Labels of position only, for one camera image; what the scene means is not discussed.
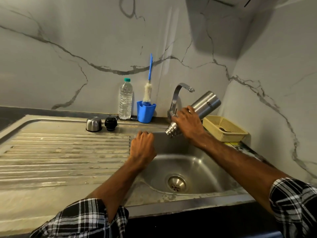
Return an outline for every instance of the ribbed drainboard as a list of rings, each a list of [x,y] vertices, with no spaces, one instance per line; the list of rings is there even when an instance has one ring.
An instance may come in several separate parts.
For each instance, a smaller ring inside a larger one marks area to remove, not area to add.
[[[0,189],[102,183],[129,151],[127,135],[21,130],[0,155]]]

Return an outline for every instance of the hand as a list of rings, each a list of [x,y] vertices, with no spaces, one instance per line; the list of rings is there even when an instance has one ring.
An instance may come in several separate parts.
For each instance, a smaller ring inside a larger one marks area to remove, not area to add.
[[[186,108],[177,111],[177,115],[178,117],[172,116],[172,121],[177,124],[185,138],[187,138],[193,145],[198,146],[201,137],[208,135],[204,130],[198,114],[196,114],[192,106],[187,106]]]
[[[137,168],[145,169],[156,156],[153,146],[154,135],[146,131],[139,131],[136,138],[131,141],[129,160]]]

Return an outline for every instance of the drain strainer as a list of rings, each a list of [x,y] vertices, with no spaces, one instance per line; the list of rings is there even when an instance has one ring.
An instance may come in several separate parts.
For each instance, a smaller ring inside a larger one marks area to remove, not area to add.
[[[167,181],[168,186],[176,192],[184,192],[186,190],[186,182],[180,176],[171,176]]]

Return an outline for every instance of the plastic water bottle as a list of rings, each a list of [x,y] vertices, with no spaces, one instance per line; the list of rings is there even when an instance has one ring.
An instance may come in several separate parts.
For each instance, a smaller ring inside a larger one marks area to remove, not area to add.
[[[120,90],[120,104],[119,104],[119,118],[129,119],[131,118],[132,108],[132,85],[129,78],[124,79],[124,84]]]

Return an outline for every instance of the faucet spout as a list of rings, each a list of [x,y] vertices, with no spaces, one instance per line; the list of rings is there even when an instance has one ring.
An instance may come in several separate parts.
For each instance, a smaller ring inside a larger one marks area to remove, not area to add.
[[[176,102],[177,102],[178,94],[179,94],[179,91],[181,90],[181,88],[187,89],[190,93],[195,92],[194,88],[192,88],[191,86],[189,86],[188,84],[185,84],[183,82],[181,82],[180,84],[177,85],[177,87],[175,88],[174,94],[173,94],[171,107],[167,111],[167,118],[169,121],[171,121],[172,116],[176,113]]]

